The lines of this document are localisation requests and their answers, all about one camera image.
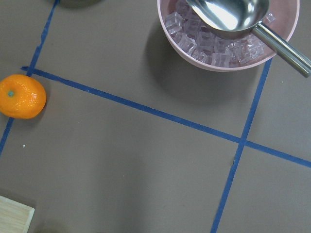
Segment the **light green plate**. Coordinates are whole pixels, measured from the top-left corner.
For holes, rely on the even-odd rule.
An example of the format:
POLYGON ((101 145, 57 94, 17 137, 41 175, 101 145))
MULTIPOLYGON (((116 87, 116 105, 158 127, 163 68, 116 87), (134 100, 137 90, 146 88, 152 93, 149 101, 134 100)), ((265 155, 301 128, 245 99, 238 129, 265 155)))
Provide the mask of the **light green plate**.
POLYGON ((69 8, 89 7, 101 2, 101 0, 60 0, 61 6, 69 8))

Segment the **pink bowl with ice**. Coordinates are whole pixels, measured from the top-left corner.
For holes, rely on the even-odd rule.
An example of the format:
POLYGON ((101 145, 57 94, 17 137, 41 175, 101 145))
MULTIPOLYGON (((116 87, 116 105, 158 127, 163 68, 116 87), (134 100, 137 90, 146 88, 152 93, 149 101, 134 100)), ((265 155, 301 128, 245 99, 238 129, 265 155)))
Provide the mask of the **pink bowl with ice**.
MULTIPOLYGON (((178 47, 174 42, 173 38, 170 36, 169 32, 165 27, 166 16, 175 11, 175 5, 177 1, 175 0, 158 0, 157 1, 157 11, 158 17, 161 23, 161 27, 164 31, 167 40, 174 48, 174 50, 188 63, 208 71, 215 72, 232 72, 240 71, 249 68, 259 66, 269 59, 273 58, 276 53, 273 52, 270 48, 264 50, 264 54, 253 61, 248 62, 246 65, 238 67, 217 67, 212 66, 206 63, 202 63, 178 47)), ((300 1, 299 0, 272 0, 270 1, 269 12, 271 12, 276 20, 269 24, 269 27, 276 33, 278 33, 283 39, 289 41, 294 34, 294 31, 297 26, 300 13, 300 1)))

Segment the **steel ice scoop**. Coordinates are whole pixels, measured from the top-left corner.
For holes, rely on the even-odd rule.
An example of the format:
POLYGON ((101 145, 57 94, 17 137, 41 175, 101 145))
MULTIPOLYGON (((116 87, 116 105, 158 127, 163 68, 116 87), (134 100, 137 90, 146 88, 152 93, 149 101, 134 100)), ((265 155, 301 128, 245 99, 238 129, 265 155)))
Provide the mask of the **steel ice scoop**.
POLYGON ((311 75, 311 60, 262 21, 269 11, 269 0, 188 0, 188 5, 224 39, 242 38, 250 33, 304 77, 311 75))

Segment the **orange mandarin fruit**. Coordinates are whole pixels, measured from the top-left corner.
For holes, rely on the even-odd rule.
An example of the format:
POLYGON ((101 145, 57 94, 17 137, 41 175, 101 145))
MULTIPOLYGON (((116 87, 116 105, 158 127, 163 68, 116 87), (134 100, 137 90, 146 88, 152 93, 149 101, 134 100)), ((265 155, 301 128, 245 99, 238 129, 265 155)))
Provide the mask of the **orange mandarin fruit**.
POLYGON ((47 96, 32 77, 13 74, 0 82, 0 112, 8 117, 31 119, 44 108, 47 96))

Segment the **bamboo cutting board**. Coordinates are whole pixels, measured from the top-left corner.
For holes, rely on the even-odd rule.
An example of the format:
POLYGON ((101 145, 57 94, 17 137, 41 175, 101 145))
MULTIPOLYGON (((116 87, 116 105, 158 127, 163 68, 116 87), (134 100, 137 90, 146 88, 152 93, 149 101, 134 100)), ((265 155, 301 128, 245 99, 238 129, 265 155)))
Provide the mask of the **bamboo cutting board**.
POLYGON ((27 233, 35 208, 0 197, 0 232, 27 233))

